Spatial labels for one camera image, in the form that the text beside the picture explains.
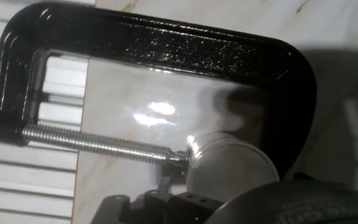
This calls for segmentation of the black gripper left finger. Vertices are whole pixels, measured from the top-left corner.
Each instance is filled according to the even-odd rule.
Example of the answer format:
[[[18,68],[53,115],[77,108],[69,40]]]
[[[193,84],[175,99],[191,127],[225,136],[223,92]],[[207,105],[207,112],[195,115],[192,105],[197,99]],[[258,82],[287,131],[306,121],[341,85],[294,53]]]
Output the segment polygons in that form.
[[[170,193],[171,178],[163,177],[155,190],[131,201],[126,195],[108,196],[101,202],[92,224],[205,223],[222,202],[191,192]]]

